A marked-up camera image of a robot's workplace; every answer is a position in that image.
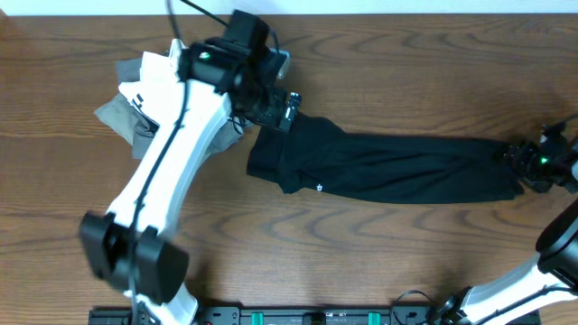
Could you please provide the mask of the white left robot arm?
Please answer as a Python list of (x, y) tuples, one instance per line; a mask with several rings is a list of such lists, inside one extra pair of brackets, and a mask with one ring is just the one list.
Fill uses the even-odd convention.
[(185, 285), (189, 257), (172, 239), (204, 154), (236, 119), (286, 132), (301, 97), (276, 82), (289, 54), (266, 42), (270, 27), (235, 11), (220, 37), (180, 49), (176, 80), (126, 84), (139, 110), (160, 108), (155, 137), (107, 212), (87, 213), (79, 238), (93, 274), (126, 294), (127, 310), (97, 310), (92, 324), (191, 324), (197, 300)]

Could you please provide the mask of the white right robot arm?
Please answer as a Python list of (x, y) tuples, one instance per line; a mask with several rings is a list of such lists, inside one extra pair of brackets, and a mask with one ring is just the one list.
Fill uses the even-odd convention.
[[(577, 192), (577, 142), (543, 134), (508, 149), (504, 161), (537, 192), (553, 185)], [(547, 305), (577, 299), (577, 203), (536, 241), (536, 254), (499, 279), (466, 287), (433, 311), (430, 324), (507, 324)]]

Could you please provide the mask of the black t-shirt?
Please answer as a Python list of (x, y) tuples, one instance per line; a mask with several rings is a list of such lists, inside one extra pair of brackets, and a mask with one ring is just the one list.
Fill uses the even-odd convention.
[(297, 116), (288, 133), (262, 128), (247, 174), (283, 193), (311, 189), (356, 200), (453, 204), (513, 200), (524, 189), (490, 139), (347, 133)]

